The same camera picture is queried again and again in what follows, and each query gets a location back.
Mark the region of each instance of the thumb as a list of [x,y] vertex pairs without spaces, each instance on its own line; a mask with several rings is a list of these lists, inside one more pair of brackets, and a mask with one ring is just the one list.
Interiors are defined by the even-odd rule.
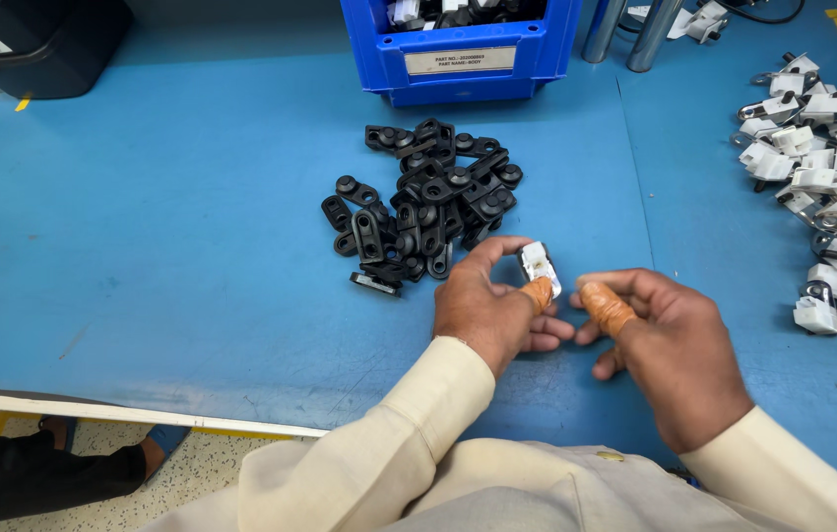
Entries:
[[530,298],[534,316],[539,316],[553,301],[553,281],[550,277],[537,277],[517,292]]

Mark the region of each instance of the metal rod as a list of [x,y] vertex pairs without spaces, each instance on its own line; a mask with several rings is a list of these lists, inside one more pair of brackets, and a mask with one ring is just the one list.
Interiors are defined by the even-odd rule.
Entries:
[[583,44],[583,59],[587,63],[601,63],[609,52],[612,35],[622,18],[628,0],[599,0],[592,15],[589,35]]
[[625,66],[635,72],[651,70],[661,43],[668,38],[668,31],[675,23],[684,0],[654,0],[648,10],[648,16],[642,25],[639,38],[635,40],[632,53]]

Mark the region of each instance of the black trousers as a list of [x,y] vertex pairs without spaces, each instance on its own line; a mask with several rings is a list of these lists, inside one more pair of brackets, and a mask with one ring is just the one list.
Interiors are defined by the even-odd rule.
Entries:
[[50,431],[0,436],[0,521],[129,495],[145,480],[139,445],[109,456],[77,456],[54,443]]

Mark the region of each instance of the shirt cuff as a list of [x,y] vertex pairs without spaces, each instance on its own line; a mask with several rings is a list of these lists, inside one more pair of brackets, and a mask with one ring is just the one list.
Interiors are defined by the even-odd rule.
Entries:
[[759,406],[680,459],[711,493],[803,530],[837,530],[837,470]]
[[438,336],[380,404],[415,424],[437,464],[490,404],[494,384],[474,349]]

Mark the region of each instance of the person's foot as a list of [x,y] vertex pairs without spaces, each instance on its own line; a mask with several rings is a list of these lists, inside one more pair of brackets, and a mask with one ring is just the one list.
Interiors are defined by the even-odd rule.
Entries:
[[55,435],[55,449],[64,451],[67,444],[67,422],[63,417],[48,417],[41,421],[41,429]]
[[162,461],[166,457],[166,453],[162,451],[160,445],[156,443],[151,437],[147,436],[140,442],[142,453],[146,457],[146,480],[153,476],[156,469],[160,467]]

